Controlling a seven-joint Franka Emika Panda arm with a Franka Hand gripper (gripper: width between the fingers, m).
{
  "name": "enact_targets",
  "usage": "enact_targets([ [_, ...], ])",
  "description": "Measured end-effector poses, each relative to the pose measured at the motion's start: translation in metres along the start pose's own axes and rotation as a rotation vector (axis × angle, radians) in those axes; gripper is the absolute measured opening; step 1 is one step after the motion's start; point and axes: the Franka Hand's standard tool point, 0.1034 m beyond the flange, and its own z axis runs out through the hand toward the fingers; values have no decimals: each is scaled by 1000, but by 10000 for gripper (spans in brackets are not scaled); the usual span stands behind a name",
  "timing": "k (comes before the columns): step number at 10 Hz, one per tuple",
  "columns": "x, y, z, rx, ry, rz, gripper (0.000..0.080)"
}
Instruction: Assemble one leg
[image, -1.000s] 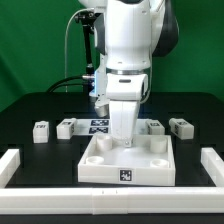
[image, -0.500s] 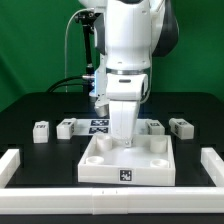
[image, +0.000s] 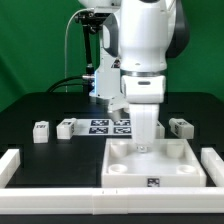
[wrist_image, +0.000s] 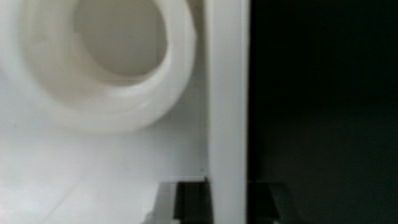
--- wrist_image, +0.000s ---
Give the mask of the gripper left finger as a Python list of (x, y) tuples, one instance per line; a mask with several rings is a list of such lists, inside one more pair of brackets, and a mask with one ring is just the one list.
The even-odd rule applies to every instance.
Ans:
[(176, 186), (173, 218), (180, 224), (213, 224), (208, 179), (181, 181)]

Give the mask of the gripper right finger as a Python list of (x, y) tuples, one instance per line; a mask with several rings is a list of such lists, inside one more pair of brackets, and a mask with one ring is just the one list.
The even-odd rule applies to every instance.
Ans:
[(249, 222), (251, 224), (286, 224), (288, 221), (286, 185), (254, 182), (249, 185)]

